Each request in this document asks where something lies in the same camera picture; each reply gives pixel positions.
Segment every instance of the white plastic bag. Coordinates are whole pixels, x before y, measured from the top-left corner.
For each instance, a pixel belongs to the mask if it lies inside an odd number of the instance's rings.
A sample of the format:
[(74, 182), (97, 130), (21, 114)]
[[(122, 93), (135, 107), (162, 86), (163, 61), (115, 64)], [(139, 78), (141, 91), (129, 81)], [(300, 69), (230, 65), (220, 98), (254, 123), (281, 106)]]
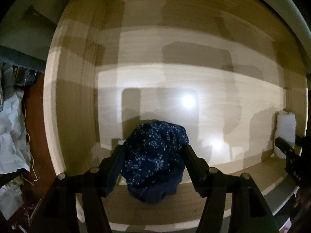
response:
[(23, 95), (24, 91), (15, 90), (0, 112), (0, 174), (16, 172), (20, 168), (30, 170), (31, 154), (21, 111)]
[[(293, 113), (280, 112), (277, 116), (277, 124), (274, 140), (284, 139), (292, 148), (295, 147), (296, 140), (296, 117)], [(274, 144), (274, 154), (279, 158), (286, 158), (286, 155)]]
[(0, 188), (0, 210), (6, 220), (23, 206), (23, 204), (19, 185), (8, 183)]

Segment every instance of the wire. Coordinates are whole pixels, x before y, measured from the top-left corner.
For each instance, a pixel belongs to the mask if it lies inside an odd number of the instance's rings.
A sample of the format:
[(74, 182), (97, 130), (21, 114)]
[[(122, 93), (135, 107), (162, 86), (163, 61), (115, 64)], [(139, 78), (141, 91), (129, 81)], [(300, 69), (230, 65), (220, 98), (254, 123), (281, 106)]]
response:
[(27, 222), (28, 222), (28, 226), (30, 227), (30, 221), (29, 221), (29, 213), (28, 213), (28, 210), (26, 210), (25, 214), (27, 213)]
[(32, 163), (32, 170), (34, 171), (34, 174), (35, 174), (35, 176), (36, 176), (36, 179), (33, 181), (33, 183), (31, 183), (29, 180), (27, 180), (22, 174), (22, 177), (24, 178), (24, 180), (26, 180), (28, 183), (30, 183), (31, 185), (33, 185), (33, 186), (35, 186), (35, 182), (36, 181), (38, 181), (38, 177), (37, 177), (37, 175), (36, 175), (36, 172), (35, 172), (35, 170), (34, 170), (34, 165), (35, 165), (35, 160), (34, 160), (34, 158), (33, 158), (33, 156), (31, 156), (31, 158), (32, 158), (32, 160), (33, 160), (33, 163)]
[[(24, 106), (24, 111), (25, 111), (25, 115), (24, 115), (24, 120), (26, 120), (26, 106), (25, 106), (25, 102), (23, 102), (23, 106)], [(26, 131), (26, 135), (28, 136), (28, 143), (30, 142), (30, 135), (29, 133)]]

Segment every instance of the blue cloth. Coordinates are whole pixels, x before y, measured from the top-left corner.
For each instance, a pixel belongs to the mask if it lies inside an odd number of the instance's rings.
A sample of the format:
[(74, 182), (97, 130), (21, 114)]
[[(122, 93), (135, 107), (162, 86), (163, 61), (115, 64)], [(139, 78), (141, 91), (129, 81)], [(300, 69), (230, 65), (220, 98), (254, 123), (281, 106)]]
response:
[(156, 121), (139, 125), (123, 143), (125, 161), (121, 170), (130, 194), (156, 204), (174, 194), (185, 164), (182, 147), (189, 145), (184, 127)]

